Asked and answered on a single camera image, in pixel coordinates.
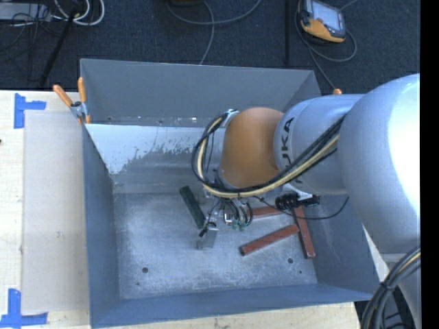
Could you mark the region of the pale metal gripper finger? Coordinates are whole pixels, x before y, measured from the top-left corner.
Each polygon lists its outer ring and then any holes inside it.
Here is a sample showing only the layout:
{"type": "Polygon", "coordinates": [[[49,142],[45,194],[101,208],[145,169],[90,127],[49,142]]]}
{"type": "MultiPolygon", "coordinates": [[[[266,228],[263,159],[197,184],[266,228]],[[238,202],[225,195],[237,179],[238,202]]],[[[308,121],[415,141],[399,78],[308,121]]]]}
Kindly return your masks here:
{"type": "Polygon", "coordinates": [[[210,229],[203,237],[198,237],[197,249],[212,248],[217,238],[218,228],[210,229]]]}
{"type": "Polygon", "coordinates": [[[198,233],[199,237],[203,237],[210,229],[216,228],[217,224],[214,221],[207,221],[201,231],[198,233]]]}

